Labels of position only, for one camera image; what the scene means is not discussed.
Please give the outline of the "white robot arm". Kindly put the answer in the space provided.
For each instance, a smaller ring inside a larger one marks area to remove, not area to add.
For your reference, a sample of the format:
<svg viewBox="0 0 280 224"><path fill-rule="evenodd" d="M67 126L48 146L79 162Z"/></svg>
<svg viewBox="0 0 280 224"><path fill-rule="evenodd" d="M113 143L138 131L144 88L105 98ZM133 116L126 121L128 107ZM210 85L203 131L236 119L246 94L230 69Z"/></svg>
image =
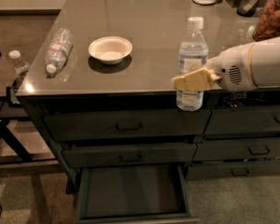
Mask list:
<svg viewBox="0 0 280 224"><path fill-rule="evenodd" d="M280 87L280 36L222 51L204 68L172 78L177 91Z"/></svg>

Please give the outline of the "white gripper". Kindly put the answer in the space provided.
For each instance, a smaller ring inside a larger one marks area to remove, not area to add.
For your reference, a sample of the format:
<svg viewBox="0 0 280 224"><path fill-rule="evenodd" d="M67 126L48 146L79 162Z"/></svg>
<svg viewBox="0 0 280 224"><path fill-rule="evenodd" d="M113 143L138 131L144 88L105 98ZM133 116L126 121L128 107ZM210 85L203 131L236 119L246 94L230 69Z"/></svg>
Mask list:
<svg viewBox="0 0 280 224"><path fill-rule="evenodd" d="M206 67L171 79L177 91L209 91L215 84L226 91L252 91L253 43L232 47L209 59Z"/></svg>

